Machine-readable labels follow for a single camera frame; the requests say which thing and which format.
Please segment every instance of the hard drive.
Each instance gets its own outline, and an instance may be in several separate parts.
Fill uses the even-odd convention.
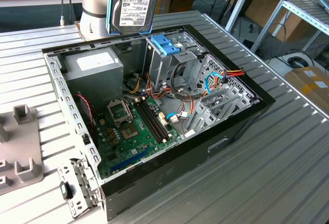
[[[157,0],[108,0],[106,29],[109,34],[147,34]]]

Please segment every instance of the cardboard box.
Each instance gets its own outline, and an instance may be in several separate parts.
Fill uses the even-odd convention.
[[[297,68],[288,72],[284,78],[329,114],[329,76],[323,71],[316,66]]]

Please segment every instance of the hard drive label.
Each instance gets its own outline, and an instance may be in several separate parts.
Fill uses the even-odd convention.
[[[144,26],[150,0],[122,0],[120,26]]]

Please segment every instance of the blue drive bracket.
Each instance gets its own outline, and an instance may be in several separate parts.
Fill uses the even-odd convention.
[[[151,37],[151,41],[165,56],[180,52],[180,48],[176,48],[164,35],[154,35]]]

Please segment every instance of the metal worktable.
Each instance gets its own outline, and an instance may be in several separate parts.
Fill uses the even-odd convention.
[[[154,28],[193,25],[276,98],[236,143],[118,217],[114,223],[320,223],[329,219],[329,129],[324,114],[197,11],[156,16]],[[68,223],[56,168],[79,157],[41,48],[81,41],[74,26],[0,34],[0,112],[38,110],[44,179],[0,197],[0,222]],[[78,219],[104,223],[100,208]]]
[[[251,48],[252,52],[256,52],[262,41],[265,39],[267,31],[276,22],[277,16],[283,8],[287,9],[287,12],[273,32],[273,36],[277,35],[282,28],[282,25],[285,24],[292,13],[318,29],[314,36],[304,46],[303,51],[308,49],[321,32],[329,35],[329,13],[318,3],[318,0],[280,0],[262,32],[253,44]]]

